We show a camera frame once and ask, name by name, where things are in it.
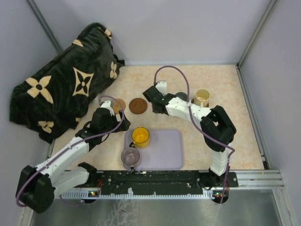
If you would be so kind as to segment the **grey green mug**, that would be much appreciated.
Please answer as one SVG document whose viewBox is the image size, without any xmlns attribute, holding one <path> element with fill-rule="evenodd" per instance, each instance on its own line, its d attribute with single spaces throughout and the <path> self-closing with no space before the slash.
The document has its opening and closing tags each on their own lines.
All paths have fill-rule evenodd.
<svg viewBox="0 0 301 226">
<path fill-rule="evenodd" d="M 183 101 L 187 101 L 187 94 L 184 92 L 177 92 L 176 96 L 179 97 Z"/>
</svg>

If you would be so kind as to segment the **cream yellow mug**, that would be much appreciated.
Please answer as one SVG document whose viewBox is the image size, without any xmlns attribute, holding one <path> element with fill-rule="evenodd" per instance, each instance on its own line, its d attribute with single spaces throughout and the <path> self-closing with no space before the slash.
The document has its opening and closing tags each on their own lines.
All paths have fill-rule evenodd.
<svg viewBox="0 0 301 226">
<path fill-rule="evenodd" d="M 206 89 L 199 89 L 194 96 L 194 104 L 205 107 L 210 100 L 210 92 Z"/>
</svg>

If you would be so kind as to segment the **light cork coaster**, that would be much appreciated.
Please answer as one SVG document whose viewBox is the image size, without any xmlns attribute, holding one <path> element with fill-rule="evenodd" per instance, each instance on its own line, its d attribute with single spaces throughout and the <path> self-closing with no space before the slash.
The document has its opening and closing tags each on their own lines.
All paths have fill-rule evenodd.
<svg viewBox="0 0 301 226">
<path fill-rule="evenodd" d="M 117 101 L 114 101 L 112 108 L 114 113 L 118 114 L 122 109 L 126 109 L 126 103 L 123 99 L 117 98 Z"/>
</svg>

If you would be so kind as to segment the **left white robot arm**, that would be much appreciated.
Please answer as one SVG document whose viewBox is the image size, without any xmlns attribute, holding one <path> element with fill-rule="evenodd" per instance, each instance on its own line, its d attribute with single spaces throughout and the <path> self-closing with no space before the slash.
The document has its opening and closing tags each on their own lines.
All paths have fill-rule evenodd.
<svg viewBox="0 0 301 226">
<path fill-rule="evenodd" d="M 81 156 L 104 142 L 111 133 L 127 131 L 130 121 L 124 110 L 119 110 L 120 121 L 116 113 L 108 107 L 99 107 L 92 120 L 79 130 L 75 137 L 51 158 L 35 167 L 22 169 L 17 190 L 16 204 L 29 207 L 36 213 L 45 212 L 66 191 L 77 186 L 94 186 L 98 181 L 97 169 L 82 162 L 74 170 L 67 168 Z"/>
</svg>

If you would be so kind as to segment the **yellow translucent mug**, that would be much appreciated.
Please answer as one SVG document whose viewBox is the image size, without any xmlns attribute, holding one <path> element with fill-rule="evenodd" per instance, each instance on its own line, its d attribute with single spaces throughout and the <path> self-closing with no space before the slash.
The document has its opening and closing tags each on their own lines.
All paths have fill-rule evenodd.
<svg viewBox="0 0 301 226">
<path fill-rule="evenodd" d="M 135 128 L 131 135 L 130 147 L 146 148 L 150 143 L 150 132 L 144 127 Z"/>
</svg>

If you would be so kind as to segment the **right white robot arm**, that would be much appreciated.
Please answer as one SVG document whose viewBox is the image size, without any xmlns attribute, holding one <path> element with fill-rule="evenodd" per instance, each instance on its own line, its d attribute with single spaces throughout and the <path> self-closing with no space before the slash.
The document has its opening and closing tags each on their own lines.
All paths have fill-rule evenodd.
<svg viewBox="0 0 301 226">
<path fill-rule="evenodd" d="M 148 88 L 143 95 L 152 104 L 154 113 L 192 122 L 211 149 L 210 181 L 215 186 L 223 185 L 229 173 L 230 157 L 235 152 L 231 143 L 237 132 L 224 108 L 219 105 L 201 107 L 174 94 L 162 94 L 155 86 Z"/>
</svg>

